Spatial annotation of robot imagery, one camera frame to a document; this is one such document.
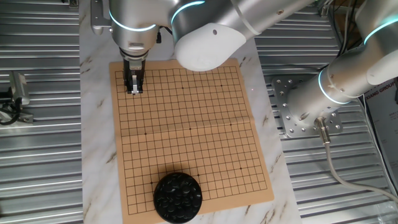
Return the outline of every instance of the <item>mounting plate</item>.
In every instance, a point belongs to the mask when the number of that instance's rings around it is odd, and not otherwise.
[[[277,98],[277,109],[283,121],[284,133],[290,138],[301,138],[309,136],[319,136],[319,131],[315,124],[311,127],[304,126],[298,119],[295,119],[289,111],[287,104],[287,95],[290,89],[300,82],[308,80],[308,76],[283,76],[274,78],[272,80],[272,87],[274,88],[274,95]],[[339,134],[343,132],[343,125],[339,114],[336,111],[332,112],[331,116],[326,119],[329,134]]]

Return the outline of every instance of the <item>gray cable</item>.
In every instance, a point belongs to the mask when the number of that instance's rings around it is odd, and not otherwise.
[[[353,0],[349,0],[348,3],[348,9],[349,7],[351,7],[351,2]],[[344,26],[344,42],[343,42],[343,50],[341,51],[341,53],[344,53],[345,48],[346,48],[346,44],[347,44],[347,33],[348,33],[348,15],[349,15],[349,10],[347,9],[347,13],[346,13],[346,22],[345,22],[345,26]]]
[[[394,195],[392,195],[389,192],[386,192],[385,190],[381,190],[377,187],[372,187],[372,186],[368,186],[368,185],[363,185],[363,184],[353,184],[350,182],[347,182],[345,180],[343,180],[336,172],[335,168],[333,167],[333,163],[331,162],[331,154],[330,154],[330,145],[329,143],[325,143],[325,149],[326,149],[326,158],[328,159],[328,164],[329,164],[329,168],[330,168],[330,172],[331,174],[334,176],[334,178],[340,182],[341,184],[347,186],[347,187],[351,187],[354,189],[360,189],[360,190],[370,190],[373,192],[377,192],[380,194],[383,194],[387,197],[389,197],[391,200],[395,201],[395,203],[398,203],[398,198],[395,197]]]

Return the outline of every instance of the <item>black go stone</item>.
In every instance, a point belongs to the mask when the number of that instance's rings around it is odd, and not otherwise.
[[[166,175],[154,192],[157,213],[169,223],[186,223],[199,212],[203,197],[198,182],[184,173]]]

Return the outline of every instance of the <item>cable connector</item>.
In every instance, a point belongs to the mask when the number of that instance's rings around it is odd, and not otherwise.
[[[315,120],[315,124],[317,128],[319,129],[320,132],[320,137],[322,139],[323,144],[329,144],[330,143],[330,137],[329,137],[329,132],[328,128],[325,123],[325,118],[317,118]]]

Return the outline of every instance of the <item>black cable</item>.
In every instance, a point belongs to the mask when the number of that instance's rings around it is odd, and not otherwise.
[[[336,12],[341,6],[343,6],[343,4],[345,3],[345,2],[347,2],[348,0],[344,0],[338,7],[337,7],[337,9],[336,10],[333,10],[333,12]]]
[[[350,40],[351,35],[352,35],[352,33],[353,33],[353,31],[355,30],[355,27],[356,27],[356,23],[353,23],[353,17],[354,17],[354,14],[355,14],[355,7],[356,7],[357,3],[358,3],[358,0],[355,0],[354,5],[353,5],[353,9],[351,10],[351,15],[349,17],[349,24],[348,24],[348,28],[347,28],[347,32],[349,32],[348,33],[349,35],[347,35],[347,41],[346,41],[345,49],[343,50],[343,52],[347,49],[348,41]]]
[[[164,29],[166,29],[166,30],[167,30],[167,32],[169,32],[169,34],[173,35],[173,31],[172,31],[172,30],[170,30],[170,28],[168,28],[168,27],[164,27],[164,26],[160,26],[160,29],[161,29],[161,28],[164,28]]]
[[[362,38],[359,38],[356,42],[354,42],[353,44],[351,44],[351,46],[349,46],[347,48],[347,50],[351,50],[353,47],[355,47],[357,44],[362,43]]]
[[[381,145],[380,145],[380,143],[379,143],[379,138],[377,137],[377,134],[376,134],[376,127],[375,127],[374,122],[373,122],[373,119],[372,119],[371,110],[370,110],[368,104],[364,102],[363,97],[358,97],[358,100],[359,100],[359,102],[361,102],[361,104],[363,105],[364,109],[366,110],[366,113],[367,113],[368,119],[369,119],[369,124],[370,124],[370,126],[371,126],[371,128],[372,128],[372,131],[373,131],[373,133],[374,133],[374,138],[375,138],[375,140],[376,140],[376,144],[377,144],[378,151],[380,152],[380,155],[381,155],[381,157],[382,157],[382,158],[381,158],[381,161],[383,162],[384,167],[387,168],[386,160],[383,159],[383,158],[385,158],[385,155],[383,155],[383,152],[381,151]],[[386,174],[388,175],[389,179],[392,180],[391,174],[390,174],[390,172],[389,172],[387,169],[386,169]],[[396,192],[398,192],[398,186],[395,186],[395,184],[393,183],[393,181],[391,181],[391,184],[392,184],[392,187],[394,188],[394,190],[395,190]]]
[[[333,15],[332,17],[332,19],[333,19],[333,27],[335,28],[335,31],[336,31],[336,34],[337,34],[337,38],[338,38],[338,41],[340,42],[340,43],[342,43],[342,41],[341,41],[341,39],[340,39],[340,35],[338,35],[338,29],[337,29],[337,26],[336,26],[336,14],[335,14],[335,6],[336,6],[336,1],[333,1],[333,13],[331,14],[331,15]]]
[[[22,98],[18,98],[15,101],[15,106],[16,106],[16,114],[15,114],[15,116],[9,121],[0,122],[0,125],[14,124],[18,120],[19,116],[21,115],[21,104],[22,104]]]
[[[348,27],[347,27],[347,29],[345,30],[345,32],[349,32],[350,30],[351,30],[351,24],[352,24],[352,20],[353,20],[353,16],[354,16],[354,12],[355,12],[355,6],[356,6],[356,4],[358,3],[358,0],[355,0],[355,2],[354,2],[354,5],[353,5],[353,8],[352,8],[352,10],[351,10],[351,14],[349,15],[349,24],[348,24]],[[340,50],[339,50],[339,52],[338,52],[338,54],[337,54],[337,57],[339,57],[346,49],[347,49],[347,44],[348,44],[348,41],[344,41],[343,42],[344,44],[340,47]]]

